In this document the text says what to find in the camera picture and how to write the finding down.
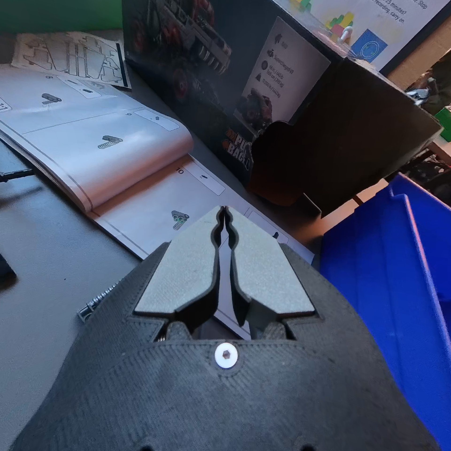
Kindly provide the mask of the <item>open instruction booklet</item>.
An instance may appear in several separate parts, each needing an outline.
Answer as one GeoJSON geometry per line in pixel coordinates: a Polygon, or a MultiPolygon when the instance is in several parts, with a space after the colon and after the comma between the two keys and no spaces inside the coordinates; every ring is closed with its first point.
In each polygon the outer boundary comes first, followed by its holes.
{"type": "MultiPolygon", "coordinates": [[[[48,176],[104,231],[145,260],[134,314],[166,246],[216,206],[230,206],[277,238],[293,268],[295,245],[192,158],[188,129],[110,86],[1,65],[1,138],[48,176]]],[[[230,288],[229,235],[219,246],[219,319],[239,326],[230,288]]]]}

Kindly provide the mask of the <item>lego chassis assembly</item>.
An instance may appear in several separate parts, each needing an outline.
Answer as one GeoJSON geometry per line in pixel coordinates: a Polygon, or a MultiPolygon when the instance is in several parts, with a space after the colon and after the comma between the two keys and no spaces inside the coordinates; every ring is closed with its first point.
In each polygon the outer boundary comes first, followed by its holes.
{"type": "MultiPolygon", "coordinates": [[[[28,177],[34,175],[33,169],[25,169],[19,171],[13,171],[8,173],[0,173],[0,182],[7,183],[10,180],[20,179],[24,177],[28,177]]],[[[11,266],[8,264],[6,259],[0,255],[0,283],[9,283],[16,278],[16,274],[11,266]]]]}

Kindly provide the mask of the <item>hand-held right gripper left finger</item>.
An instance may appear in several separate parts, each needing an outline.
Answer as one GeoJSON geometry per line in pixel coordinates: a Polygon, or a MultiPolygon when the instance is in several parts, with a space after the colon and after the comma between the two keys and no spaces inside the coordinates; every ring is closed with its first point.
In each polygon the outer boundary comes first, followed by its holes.
{"type": "Polygon", "coordinates": [[[190,331],[218,308],[219,246],[223,206],[216,206],[167,246],[134,308],[134,314],[179,321],[190,331]]]}

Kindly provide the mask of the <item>white printed poster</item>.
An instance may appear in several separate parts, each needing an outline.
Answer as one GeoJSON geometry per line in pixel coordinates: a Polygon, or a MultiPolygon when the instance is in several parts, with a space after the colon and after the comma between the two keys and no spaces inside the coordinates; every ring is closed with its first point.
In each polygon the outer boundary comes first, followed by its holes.
{"type": "Polygon", "coordinates": [[[312,0],[275,3],[326,43],[388,75],[450,16],[446,0],[312,0]]]}

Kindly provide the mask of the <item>white sticker sheet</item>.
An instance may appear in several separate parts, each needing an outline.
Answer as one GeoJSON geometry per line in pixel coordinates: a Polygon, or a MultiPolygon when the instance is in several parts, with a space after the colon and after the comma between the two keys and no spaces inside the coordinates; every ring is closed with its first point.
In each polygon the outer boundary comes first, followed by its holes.
{"type": "Polygon", "coordinates": [[[86,32],[20,33],[11,65],[131,89],[123,44],[86,32]]]}

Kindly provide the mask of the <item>grey spring shock absorber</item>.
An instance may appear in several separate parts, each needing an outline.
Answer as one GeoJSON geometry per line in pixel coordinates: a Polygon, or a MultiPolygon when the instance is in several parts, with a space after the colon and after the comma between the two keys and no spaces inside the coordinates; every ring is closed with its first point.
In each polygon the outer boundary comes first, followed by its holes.
{"type": "Polygon", "coordinates": [[[86,304],[77,311],[77,316],[82,323],[86,323],[87,319],[92,315],[92,313],[96,310],[103,299],[119,284],[119,282],[120,281],[116,282],[115,284],[99,293],[90,301],[86,302],[86,304]]]}

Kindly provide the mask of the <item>dark cardboard lego box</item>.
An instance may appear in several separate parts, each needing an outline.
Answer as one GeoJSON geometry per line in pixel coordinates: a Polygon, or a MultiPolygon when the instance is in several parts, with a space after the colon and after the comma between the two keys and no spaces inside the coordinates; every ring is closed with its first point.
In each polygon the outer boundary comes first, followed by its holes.
{"type": "Polygon", "coordinates": [[[122,1],[127,62],[252,193],[324,217],[442,127],[275,1],[122,1]]]}

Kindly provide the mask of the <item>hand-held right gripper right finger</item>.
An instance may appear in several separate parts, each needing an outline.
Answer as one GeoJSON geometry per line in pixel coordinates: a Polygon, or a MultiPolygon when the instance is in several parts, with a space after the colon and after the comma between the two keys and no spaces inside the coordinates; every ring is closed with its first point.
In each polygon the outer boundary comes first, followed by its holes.
{"type": "Polygon", "coordinates": [[[266,328],[285,319],[311,317],[315,307],[281,243],[234,208],[225,208],[230,288],[239,326],[266,328]]]}

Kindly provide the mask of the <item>blue plastic bin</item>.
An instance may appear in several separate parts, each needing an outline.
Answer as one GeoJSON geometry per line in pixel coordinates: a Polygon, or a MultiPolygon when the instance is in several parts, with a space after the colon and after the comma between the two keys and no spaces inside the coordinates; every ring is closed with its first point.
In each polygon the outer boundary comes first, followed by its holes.
{"type": "Polygon", "coordinates": [[[320,273],[363,319],[410,406],[450,450],[450,207],[398,174],[324,234],[320,273]]]}

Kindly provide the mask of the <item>green plastic bin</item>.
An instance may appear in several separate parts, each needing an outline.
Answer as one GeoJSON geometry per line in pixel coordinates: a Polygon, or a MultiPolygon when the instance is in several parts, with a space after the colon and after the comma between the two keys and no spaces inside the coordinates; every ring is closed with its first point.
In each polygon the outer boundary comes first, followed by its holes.
{"type": "Polygon", "coordinates": [[[38,33],[122,28],[121,0],[2,0],[0,31],[38,33]]]}

